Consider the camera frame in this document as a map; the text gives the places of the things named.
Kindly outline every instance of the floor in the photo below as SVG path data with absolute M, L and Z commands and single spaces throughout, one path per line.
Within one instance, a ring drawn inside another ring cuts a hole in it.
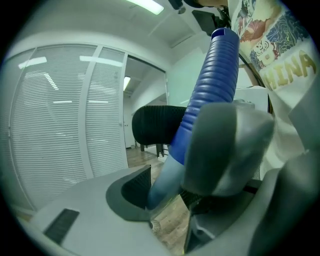
M 151 165 L 151 182 L 159 175 L 163 162 L 155 154 L 141 152 L 140 148 L 126 150 L 129 167 Z M 155 218 L 159 228 L 154 228 L 154 234 L 170 250 L 173 255 L 181 255 L 187 235 L 189 211 L 178 195 Z

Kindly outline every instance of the wooden floor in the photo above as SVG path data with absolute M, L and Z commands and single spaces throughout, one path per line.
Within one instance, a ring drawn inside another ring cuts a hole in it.
M 129 167 L 151 165 L 151 182 L 153 183 L 159 175 L 163 162 L 157 156 L 149 152 L 141 152 L 140 148 L 126 150 Z M 173 255 L 181 255 L 187 235 L 189 211 L 178 195 L 171 200 L 154 218 L 158 221 L 160 228 L 154 230 L 158 239 L 170 250 Z

